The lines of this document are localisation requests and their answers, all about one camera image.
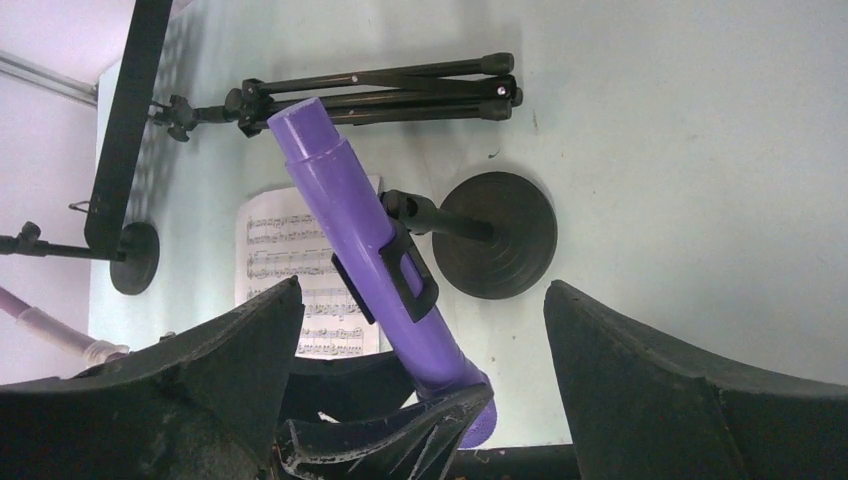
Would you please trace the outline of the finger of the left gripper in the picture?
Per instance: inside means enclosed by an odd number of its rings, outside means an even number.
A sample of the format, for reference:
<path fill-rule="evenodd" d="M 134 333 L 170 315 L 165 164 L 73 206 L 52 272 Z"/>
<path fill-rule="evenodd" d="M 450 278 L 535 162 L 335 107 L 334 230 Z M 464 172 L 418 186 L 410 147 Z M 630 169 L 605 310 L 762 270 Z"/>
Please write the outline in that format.
<path fill-rule="evenodd" d="M 443 479 L 492 399 L 491 387 L 477 384 L 370 420 L 287 420 L 275 466 L 297 479 Z"/>
<path fill-rule="evenodd" d="M 318 422 L 320 415 L 359 421 L 388 415 L 414 392 L 393 352 L 331 360 L 294 359 L 278 422 Z"/>

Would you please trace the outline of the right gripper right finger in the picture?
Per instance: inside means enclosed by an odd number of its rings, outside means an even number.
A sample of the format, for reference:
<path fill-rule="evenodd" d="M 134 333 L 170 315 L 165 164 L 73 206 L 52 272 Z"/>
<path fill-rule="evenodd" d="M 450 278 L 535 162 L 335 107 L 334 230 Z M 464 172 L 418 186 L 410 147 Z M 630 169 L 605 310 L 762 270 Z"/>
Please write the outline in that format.
<path fill-rule="evenodd" d="M 585 479 L 843 479 L 847 389 L 696 347 L 554 281 L 544 320 Z"/>

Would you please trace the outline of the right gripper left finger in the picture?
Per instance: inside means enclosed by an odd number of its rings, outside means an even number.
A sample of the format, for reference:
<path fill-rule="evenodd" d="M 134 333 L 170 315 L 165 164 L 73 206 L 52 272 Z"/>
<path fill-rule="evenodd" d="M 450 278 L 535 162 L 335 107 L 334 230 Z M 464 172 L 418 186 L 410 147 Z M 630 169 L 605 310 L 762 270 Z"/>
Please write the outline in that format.
<path fill-rule="evenodd" d="M 5 479 L 253 479 L 272 447 L 304 307 L 296 278 L 172 338 L 1 389 Z"/>

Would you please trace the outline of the sheet music page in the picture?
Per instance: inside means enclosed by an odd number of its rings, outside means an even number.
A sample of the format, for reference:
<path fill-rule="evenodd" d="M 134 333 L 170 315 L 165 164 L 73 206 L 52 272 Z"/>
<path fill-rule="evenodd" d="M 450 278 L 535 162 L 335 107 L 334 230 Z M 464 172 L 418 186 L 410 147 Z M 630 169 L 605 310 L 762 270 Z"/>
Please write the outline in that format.
<path fill-rule="evenodd" d="M 296 276 L 304 305 L 297 356 L 333 360 L 390 351 L 336 271 L 333 253 L 296 187 L 258 193 L 236 217 L 234 301 L 240 305 Z"/>

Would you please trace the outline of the purple microphone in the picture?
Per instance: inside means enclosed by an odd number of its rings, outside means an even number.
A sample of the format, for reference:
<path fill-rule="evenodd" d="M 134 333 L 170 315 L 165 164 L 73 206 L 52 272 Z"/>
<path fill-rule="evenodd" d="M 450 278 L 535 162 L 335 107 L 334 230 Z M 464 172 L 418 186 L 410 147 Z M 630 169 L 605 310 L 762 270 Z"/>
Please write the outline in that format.
<path fill-rule="evenodd" d="M 437 308 L 438 285 L 410 233 L 386 213 L 321 100 L 286 107 L 271 116 L 268 126 L 295 187 L 366 311 L 411 375 L 418 397 L 488 384 Z"/>

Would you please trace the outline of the black music stand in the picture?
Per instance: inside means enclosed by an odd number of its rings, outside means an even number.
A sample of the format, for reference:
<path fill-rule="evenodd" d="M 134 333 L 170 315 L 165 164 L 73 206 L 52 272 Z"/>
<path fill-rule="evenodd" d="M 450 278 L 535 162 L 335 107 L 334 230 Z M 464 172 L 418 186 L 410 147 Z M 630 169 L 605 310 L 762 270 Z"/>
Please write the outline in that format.
<path fill-rule="evenodd" d="M 521 105 L 515 58 L 498 52 L 479 58 L 302 79 L 244 80 L 220 105 L 192 107 L 179 95 L 153 98 L 172 10 L 169 1 L 138 1 L 133 10 L 100 159 L 89 200 L 84 238 L 98 257 L 120 261 L 124 219 L 147 124 L 186 142 L 203 124 L 234 123 L 248 138 L 267 129 L 270 117 L 291 101 L 283 93 L 341 89 L 321 96 L 337 125 L 443 119 L 504 121 Z"/>

